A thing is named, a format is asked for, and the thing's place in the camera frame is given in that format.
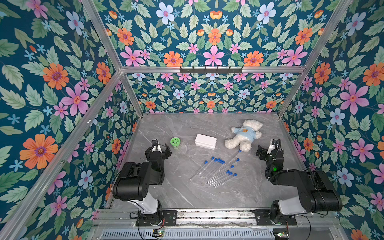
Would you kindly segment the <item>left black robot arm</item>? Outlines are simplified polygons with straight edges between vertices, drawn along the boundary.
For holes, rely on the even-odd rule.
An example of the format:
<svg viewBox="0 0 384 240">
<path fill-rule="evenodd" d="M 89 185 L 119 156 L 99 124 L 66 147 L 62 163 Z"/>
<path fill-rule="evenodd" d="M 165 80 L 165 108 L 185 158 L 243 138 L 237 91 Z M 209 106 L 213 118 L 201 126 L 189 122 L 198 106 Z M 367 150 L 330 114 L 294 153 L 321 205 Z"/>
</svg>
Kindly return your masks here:
<svg viewBox="0 0 384 240">
<path fill-rule="evenodd" d="M 153 140 L 145 150 L 146 161 L 127 162 L 117 175 L 112 188 L 115 199 L 129 202 L 144 215 L 153 215 L 161 210 L 161 203 L 149 193 L 150 186 L 160 186 L 165 178 L 165 160 L 172 155 L 168 145 Z"/>
</svg>

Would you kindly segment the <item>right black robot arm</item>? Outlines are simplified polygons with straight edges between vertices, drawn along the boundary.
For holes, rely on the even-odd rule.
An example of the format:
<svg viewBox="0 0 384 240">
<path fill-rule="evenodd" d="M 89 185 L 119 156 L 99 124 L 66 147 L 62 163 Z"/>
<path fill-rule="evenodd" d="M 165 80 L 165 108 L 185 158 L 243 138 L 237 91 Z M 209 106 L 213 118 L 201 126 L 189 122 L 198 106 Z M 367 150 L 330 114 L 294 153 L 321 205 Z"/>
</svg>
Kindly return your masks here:
<svg viewBox="0 0 384 240">
<path fill-rule="evenodd" d="M 269 218 L 278 225 L 295 215 L 339 212 L 343 208 L 337 193 L 323 171 L 284 169 L 284 150 L 280 139 L 272 139 L 268 148 L 258 146 L 256 156 L 266 163 L 265 178 L 275 186 L 297 190 L 296 197 L 272 203 Z"/>
</svg>

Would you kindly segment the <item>test tube group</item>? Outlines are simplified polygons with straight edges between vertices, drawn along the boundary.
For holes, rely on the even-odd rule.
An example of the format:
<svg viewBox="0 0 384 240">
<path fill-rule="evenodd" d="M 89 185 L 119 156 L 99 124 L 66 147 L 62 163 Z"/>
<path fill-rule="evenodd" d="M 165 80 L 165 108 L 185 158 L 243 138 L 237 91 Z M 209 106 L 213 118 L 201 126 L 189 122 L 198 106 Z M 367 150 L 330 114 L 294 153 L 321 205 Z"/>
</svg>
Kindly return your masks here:
<svg viewBox="0 0 384 240">
<path fill-rule="evenodd" d="M 236 177 L 238 174 L 237 173 L 234 173 L 234 174 L 231 174 L 229 175 L 228 177 L 226 177 L 225 179 L 223 179 L 222 181 L 220 181 L 219 183 L 215 184 L 214 187 L 218 187 L 218 186 L 221 186 L 223 185 L 225 182 L 233 179 L 234 177 Z"/>
<path fill-rule="evenodd" d="M 233 174 L 232 172 L 227 171 L 223 175 L 218 176 L 217 178 L 214 178 L 212 180 L 207 181 L 207 184 L 208 185 L 215 185 L 215 184 L 219 183 L 220 181 L 224 180 L 225 178 L 230 177 L 232 174 Z"/>
<path fill-rule="evenodd" d="M 221 173 L 220 175 L 215 176 L 215 177 L 212 178 L 211 180 L 207 181 L 206 183 L 207 183 L 208 185 L 213 185 L 213 184 L 215 184 L 216 182 L 222 180 L 223 178 L 229 176 L 231 173 L 232 173 L 231 171 L 223 172 L 223 173 Z"/>
</svg>

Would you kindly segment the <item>green lidded small jar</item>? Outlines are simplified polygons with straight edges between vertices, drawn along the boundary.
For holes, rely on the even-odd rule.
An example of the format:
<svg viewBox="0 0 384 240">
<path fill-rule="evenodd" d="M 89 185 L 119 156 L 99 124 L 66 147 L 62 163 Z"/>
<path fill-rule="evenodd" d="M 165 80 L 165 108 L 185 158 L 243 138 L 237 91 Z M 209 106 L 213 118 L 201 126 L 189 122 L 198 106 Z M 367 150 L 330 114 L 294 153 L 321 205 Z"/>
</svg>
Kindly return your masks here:
<svg viewBox="0 0 384 240">
<path fill-rule="evenodd" d="M 180 138 L 178 137 L 173 137 L 171 140 L 170 140 L 170 144 L 172 145 L 172 147 L 174 149 L 178 149 L 181 145 L 181 140 Z"/>
</svg>

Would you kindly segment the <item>white teddy bear blue shirt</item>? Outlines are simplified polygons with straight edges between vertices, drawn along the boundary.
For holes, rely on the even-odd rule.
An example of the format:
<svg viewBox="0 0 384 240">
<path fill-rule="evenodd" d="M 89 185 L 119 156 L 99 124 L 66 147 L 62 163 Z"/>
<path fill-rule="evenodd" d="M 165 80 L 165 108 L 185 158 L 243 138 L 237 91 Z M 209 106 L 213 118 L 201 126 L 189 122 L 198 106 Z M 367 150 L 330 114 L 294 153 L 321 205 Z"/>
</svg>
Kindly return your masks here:
<svg viewBox="0 0 384 240">
<path fill-rule="evenodd" d="M 225 140 L 225 147 L 227 149 L 239 147 L 240 151 L 249 152 L 254 140 L 262 137 L 262 133 L 259 131 L 262 127 L 263 123 L 256 120 L 245 120 L 240 128 L 231 127 L 231 132 L 235 136 Z"/>
</svg>

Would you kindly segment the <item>white rectangular plastic box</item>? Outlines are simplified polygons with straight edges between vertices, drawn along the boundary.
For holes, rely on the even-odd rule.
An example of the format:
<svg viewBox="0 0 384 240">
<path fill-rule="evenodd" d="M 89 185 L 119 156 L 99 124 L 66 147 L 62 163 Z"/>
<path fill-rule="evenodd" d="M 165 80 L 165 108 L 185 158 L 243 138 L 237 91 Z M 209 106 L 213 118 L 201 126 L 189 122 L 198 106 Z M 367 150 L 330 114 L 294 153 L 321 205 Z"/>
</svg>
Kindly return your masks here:
<svg viewBox="0 0 384 240">
<path fill-rule="evenodd" d="M 197 134 L 195 144 L 198 147 L 214 150 L 217 144 L 217 138 L 207 135 Z"/>
</svg>

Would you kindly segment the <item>white ventilation grille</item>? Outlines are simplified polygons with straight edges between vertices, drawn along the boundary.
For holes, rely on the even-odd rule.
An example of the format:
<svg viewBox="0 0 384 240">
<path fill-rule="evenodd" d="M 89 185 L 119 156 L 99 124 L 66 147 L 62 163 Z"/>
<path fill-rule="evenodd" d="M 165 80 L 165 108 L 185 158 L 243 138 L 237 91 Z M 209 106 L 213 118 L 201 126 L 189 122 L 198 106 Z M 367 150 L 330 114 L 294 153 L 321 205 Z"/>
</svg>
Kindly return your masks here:
<svg viewBox="0 0 384 240">
<path fill-rule="evenodd" d="M 274 240 L 273 230 L 261 229 L 166 229 L 104 230 L 102 240 Z"/>
</svg>

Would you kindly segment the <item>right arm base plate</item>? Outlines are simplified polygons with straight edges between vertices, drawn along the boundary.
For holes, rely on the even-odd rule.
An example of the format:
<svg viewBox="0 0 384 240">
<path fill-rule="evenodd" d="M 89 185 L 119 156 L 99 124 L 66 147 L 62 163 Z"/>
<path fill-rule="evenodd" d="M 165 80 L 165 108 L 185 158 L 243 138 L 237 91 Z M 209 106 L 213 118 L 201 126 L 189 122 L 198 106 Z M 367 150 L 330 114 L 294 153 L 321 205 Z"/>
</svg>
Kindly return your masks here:
<svg viewBox="0 0 384 240">
<path fill-rule="evenodd" d="M 278 215 L 271 210 L 253 210 L 258 226 L 296 226 L 297 221 L 293 215 Z"/>
</svg>

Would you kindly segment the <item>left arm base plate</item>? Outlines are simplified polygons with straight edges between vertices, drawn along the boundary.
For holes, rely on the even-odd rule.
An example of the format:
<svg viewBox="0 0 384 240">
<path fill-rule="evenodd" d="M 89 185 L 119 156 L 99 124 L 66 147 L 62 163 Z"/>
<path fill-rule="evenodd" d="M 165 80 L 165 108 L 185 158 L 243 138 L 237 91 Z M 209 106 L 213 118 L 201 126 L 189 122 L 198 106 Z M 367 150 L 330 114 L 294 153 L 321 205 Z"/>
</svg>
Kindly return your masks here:
<svg viewBox="0 0 384 240">
<path fill-rule="evenodd" d="M 161 210 L 154 214 L 139 213 L 136 225 L 138 227 L 174 227 L 177 219 L 176 210 Z"/>
</svg>

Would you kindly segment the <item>black hook rail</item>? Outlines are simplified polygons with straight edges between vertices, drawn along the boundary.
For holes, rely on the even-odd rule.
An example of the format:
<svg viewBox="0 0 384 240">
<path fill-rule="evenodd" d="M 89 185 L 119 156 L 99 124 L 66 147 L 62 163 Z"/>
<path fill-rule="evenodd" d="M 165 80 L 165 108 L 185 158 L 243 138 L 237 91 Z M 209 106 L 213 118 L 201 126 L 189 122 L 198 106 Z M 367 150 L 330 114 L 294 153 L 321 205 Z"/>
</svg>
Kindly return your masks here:
<svg viewBox="0 0 384 240">
<path fill-rule="evenodd" d="M 243 67 L 180 67 L 181 74 L 238 74 Z"/>
</svg>

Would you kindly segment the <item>aluminium front rail frame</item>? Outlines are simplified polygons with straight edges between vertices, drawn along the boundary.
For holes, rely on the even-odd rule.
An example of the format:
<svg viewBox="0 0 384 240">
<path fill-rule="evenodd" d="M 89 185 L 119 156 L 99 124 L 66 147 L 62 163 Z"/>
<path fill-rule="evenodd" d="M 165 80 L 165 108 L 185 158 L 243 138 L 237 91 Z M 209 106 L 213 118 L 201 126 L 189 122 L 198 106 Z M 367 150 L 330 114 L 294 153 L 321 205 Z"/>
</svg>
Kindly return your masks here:
<svg viewBox="0 0 384 240">
<path fill-rule="evenodd" d="M 100 210 L 94 220 L 93 227 L 124 228 L 134 227 L 138 217 L 133 209 Z M 334 214 L 299 214 L 281 224 L 270 220 L 266 208 L 219 208 L 219 209 L 174 209 L 165 210 L 163 227 L 240 227 L 240 228 L 341 228 L 342 225 Z"/>
</svg>

